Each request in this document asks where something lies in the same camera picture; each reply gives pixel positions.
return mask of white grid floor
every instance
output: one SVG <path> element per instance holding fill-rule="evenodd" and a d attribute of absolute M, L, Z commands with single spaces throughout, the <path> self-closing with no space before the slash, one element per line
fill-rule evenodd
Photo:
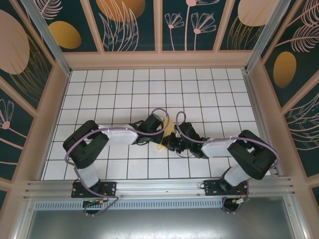
<path fill-rule="evenodd" d="M 42 179 L 75 179 L 64 162 L 63 141 L 87 120 L 125 125 L 145 120 L 154 108 L 175 118 L 184 110 L 200 136 L 258 134 L 240 69 L 143 69 L 73 71 Z M 94 162 L 100 179 L 219 177 L 233 158 L 197 159 L 157 145 L 105 147 Z"/>

